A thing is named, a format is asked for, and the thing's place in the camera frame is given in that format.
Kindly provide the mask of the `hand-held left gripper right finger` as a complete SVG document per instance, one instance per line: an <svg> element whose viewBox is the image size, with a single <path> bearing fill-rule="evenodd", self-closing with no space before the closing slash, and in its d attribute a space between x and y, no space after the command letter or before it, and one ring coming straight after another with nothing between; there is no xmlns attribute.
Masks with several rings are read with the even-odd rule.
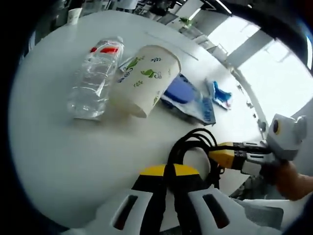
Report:
<svg viewBox="0 0 313 235"><path fill-rule="evenodd" d="M194 168L172 164L175 211L184 235L250 235L245 209L216 188L208 188Z"/></svg>

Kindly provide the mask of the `person's right hand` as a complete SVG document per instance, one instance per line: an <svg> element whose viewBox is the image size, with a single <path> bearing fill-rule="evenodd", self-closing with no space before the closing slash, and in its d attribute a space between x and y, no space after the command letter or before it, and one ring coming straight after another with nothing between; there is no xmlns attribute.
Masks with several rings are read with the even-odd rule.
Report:
<svg viewBox="0 0 313 235"><path fill-rule="evenodd" d="M282 196L297 201L313 191L313 177L299 174L292 162L284 162L276 171L275 186Z"/></svg>

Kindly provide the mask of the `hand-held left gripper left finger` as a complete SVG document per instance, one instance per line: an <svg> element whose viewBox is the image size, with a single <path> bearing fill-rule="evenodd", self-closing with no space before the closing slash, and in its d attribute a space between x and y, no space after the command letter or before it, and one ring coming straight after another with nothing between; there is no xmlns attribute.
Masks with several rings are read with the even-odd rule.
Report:
<svg viewBox="0 0 313 235"><path fill-rule="evenodd" d="M144 169L134 185L111 196L96 213L95 235L157 235L165 212L166 165Z"/></svg>

